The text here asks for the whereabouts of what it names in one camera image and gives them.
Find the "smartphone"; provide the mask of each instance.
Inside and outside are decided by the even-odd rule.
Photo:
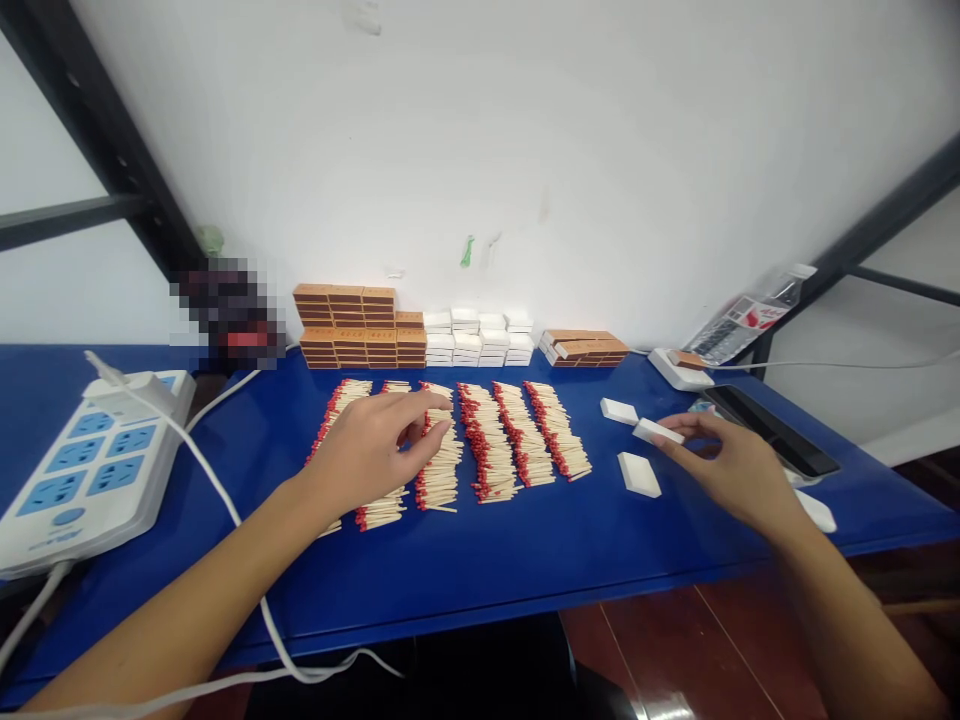
[[[840,465],[803,435],[733,385],[716,385],[702,392],[721,415],[753,430],[769,443],[780,459],[801,475],[817,479]]]

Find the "power outlet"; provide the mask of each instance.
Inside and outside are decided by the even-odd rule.
[[[80,418],[67,437],[75,438],[83,437],[84,435],[93,435],[93,433],[105,432],[112,427],[112,417],[106,413],[91,413],[90,415],[84,415]]]
[[[137,479],[137,473],[140,472],[140,466],[143,464],[143,455],[118,460],[117,462],[107,463],[100,468],[97,476],[90,483],[90,489],[87,490],[87,497],[99,495],[103,492],[116,490],[125,485],[132,485]]]
[[[80,483],[83,482],[83,476],[86,474],[86,470],[80,470],[37,483],[26,502],[17,511],[17,515],[29,515],[32,512],[70,502],[77,494]]]
[[[97,456],[101,445],[103,445],[102,437],[61,445],[47,466],[46,472],[57,472],[88,463]]]
[[[117,435],[107,450],[107,457],[116,457],[128,452],[137,450],[146,450],[153,440],[153,434],[157,431],[156,425],[137,428],[136,430],[127,430]]]

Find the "plug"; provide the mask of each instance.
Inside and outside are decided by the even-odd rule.
[[[157,416],[153,410],[131,397],[131,394],[152,403],[167,415],[174,411],[176,398],[154,373],[125,375],[103,362],[96,353],[86,350],[84,354],[100,375],[99,380],[94,380],[83,391],[84,399],[121,425],[150,420]]]

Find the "white cable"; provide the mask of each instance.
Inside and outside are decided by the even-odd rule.
[[[944,355],[939,357],[936,360],[923,360],[921,362],[908,363],[906,365],[859,365],[853,363],[827,363],[827,362],[805,362],[800,360],[782,360],[779,362],[772,363],[753,363],[752,365],[723,365],[721,367],[708,367],[707,370],[750,370],[755,367],[775,367],[777,365],[822,365],[824,367],[853,367],[853,368],[862,368],[864,370],[907,370],[910,368],[920,368],[920,367],[931,367],[933,365],[939,365],[942,362],[947,360],[952,360],[953,358],[960,355],[960,350],[954,350],[949,355]]]
[[[322,668],[325,672],[323,677],[327,680],[344,670],[349,669],[360,655],[366,655],[372,658],[380,667],[399,678],[403,675],[390,667],[381,660],[375,652],[369,648],[357,648],[349,657],[339,665],[332,668]],[[11,720],[79,720],[81,718],[110,718],[111,720],[137,720],[138,718],[151,715],[163,708],[176,705],[177,703],[195,700],[203,695],[225,690],[234,685],[243,685],[246,683],[260,683],[269,680],[277,680],[282,677],[288,677],[290,671],[286,668],[277,668],[276,670],[267,670],[262,672],[237,673],[219,680],[192,685],[188,688],[174,690],[166,695],[161,695],[153,700],[137,703],[135,705],[82,705],[73,708],[64,708],[62,710],[45,710],[42,712],[21,712],[21,713],[0,713],[0,718],[11,718]]]
[[[239,527],[241,523],[240,514],[237,512],[237,508],[234,506],[233,500],[230,499],[230,495],[227,493],[226,488],[223,487],[220,479],[217,477],[217,474],[210,466],[210,463],[204,457],[203,453],[200,452],[200,448],[197,447],[197,444],[193,441],[193,438],[190,437],[190,434],[186,431],[186,429],[152,402],[132,392],[126,385],[125,376],[123,373],[111,368],[99,357],[97,357],[95,353],[92,353],[88,350],[85,354],[87,355],[87,359],[90,360],[93,366],[97,368],[97,371],[104,380],[119,388],[142,405],[148,407],[151,412],[155,413],[157,417],[161,418],[165,423],[167,423],[167,425],[169,425],[170,428],[183,439],[184,443],[186,443],[187,447],[190,448],[190,451],[197,459],[197,463],[199,463],[200,467],[203,468],[207,478],[210,480],[210,484],[213,485],[214,490],[217,491],[217,494],[220,496],[220,499],[226,506],[227,512],[230,515],[230,519],[233,520],[233,524]],[[254,374],[256,374],[256,372],[259,371],[255,371],[247,378],[244,378],[244,382],[248,380],[249,377],[252,377]],[[224,396],[219,398],[219,400],[222,400],[223,397],[229,394],[232,394],[232,391],[231,393],[225,393]],[[215,404],[216,402],[211,403],[207,406],[207,409],[211,408]],[[290,657],[290,653],[287,652],[287,648],[283,644],[283,639],[280,637],[276,623],[273,620],[273,613],[270,612],[270,605],[267,603],[266,596],[260,599],[260,612],[263,615],[263,622],[267,626],[267,633],[270,635],[270,640],[273,642],[273,647],[277,651],[280,661],[283,663],[283,670],[274,670],[272,672],[265,673],[242,673],[240,675],[233,675],[229,678],[223,678],[222,680],[215,680],[212,682],[202,683],[200,685],[194,685],[189,688],[183,688],[162,697],[155,698],[154,700],[150,700],[149,702],[140,703],[139,705],[97,705],[84,708],[68,708],[66,710],[56,710],[52,712],[18,714],[16,717],[38,719],[49,718],[51,720],[54,718],[110,717],[123,718],[124,720],[135,720],[136,718],[141,718],[146,715],[150,715],[151,713],[155,713],[162,708],[169,707],[170,705],[200,697],[201,695],[217,692],[225,687],[230,687],[231,685],[237,685],[244,682],[263,682],[265,680],[274,680],[287,675],[294,677],[298,681],[306,684],[323,682],[333,675],[343,672],[349,668],[360,654],[369,655],[387,672],[399,678],[404,677],[401,672],[388,665],[386,662],[381,660],[376,653],[367,648],[357,649],[343,663],[333,668],[297,667],[297,665],[293,662],[293,658]],[[0,718],[4,717],[13,716],[6,713],[0,714]]]
[[[289,345],[287,345],[286,351],[287,351],[287,352],[290,352],[291,350],[293,350],[293,348],[297,347],[299,344],[300,344],[300,343],[290,343]],[[238,383],[237,383],[236,385],[234,385],[233,387],[229,388],[226,392],[223,392],[223,393],[220,393],[219,395],[217,395],[217,397],[215,397],[215,398],[214,398],[213,400],[211,400],[207,405],[205,405],[205,406],[200,410],[200,412],[198,412],[196,415],[193,416],[193,420],[191,420],[191,421],[187,424],[187,427],[186,427],[187,432],[193,432],[193,429],[197,426],[197,423],[200,422],[201,420],[203,420],[204,416],[205,416],[208,412],[210,412],[211,410],[213,410],[217,405],[219,405],[219,404],[222,403],[224,400],[226,400],[228,397],[230,397],[231,395],[233,395],[237,390],[239,390],[240,388],[242,388],[244,385],[246,385],[248,382],[250,382],[251,380],[253,380],[253,379],[254,379],[257,375],[259,375],[259,374],[260,374],[260,370],[254,370],[254,371],[251,372],[249,375],[247,375],[243,380],[241,380],[240,382],[238,382]]]
[[[20,644],[20,640],[26,634],[27,630],[30,629],[30,626],[33,625],[33,621],[37,619],[37,615],[43,610],[43,606],[50,600],[53,591],[57,589],[57,586],[60,585],[72,567],[73,560],[61,560],[50,568],[47,582],[43,586],[43,589],[40,590],[40,594],[34,598],[30,607],[27,608],[27,612],[20,618],[20,622],[17,623],[13,632],[11,632],[4,641],[3,647],[0,647],[0,675],[3,675],[3,669],[7,666],[7,662],[10,660],[10,656],[13,655],[13,651],[17,649],[17,645]]]

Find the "blue table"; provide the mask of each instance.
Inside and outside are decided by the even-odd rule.
[[[187,356],[168,348],[97,351],[125,371],[188,367]],[[15,459],[0,489],[5,507],[91,374],[79,348],[0,351],[0,368],[6,396],[28,408],[26,422],[5,419],[0,435],[6,457]],[[55,388],[45,385],[51,375]],[[735,375],[725,381],[842,466],[809,492],[833,510],[839,531],[832,537],[845,554],[960,537],[960,516],[762,383]],[[241,515],[249,515],[302,467],[326,402],[343,377],[308,371],[299,351],[292,351],[277,371],[261,373],[194,431]],[[349,377],[375,380],[374,392],[387,378],[447,386],[459,380],[488,388],[494,379],[548,382],[571,414],[594,472],[576,483],[560,479],[523,490],[507,503],[479,506],[464,492],[457,514],[414,509],[401,522],[367,533],[348,516],[341,532],[316,542],[270,591],[294,655],[709,582],[768,557],[760,538],[716,507],[692,478],[633,438],[629,427],[601,416],[602,397],[631,403],[650,418],[691,404],[694,396],[673,390],[645,358],[628,357],[613,370],[554,369],[536,353],[529,368],[359,371]],[[650,458],[661,498],[624,489],[616,459],[624,450]],[[472,456],[465,454],[457,473],[465,490],[475,471]],[[95,561],[3,705],[25,701],[231,529],[212,487],[181,448],[156,526]],[[257,613],[222,665],[275,658]]]

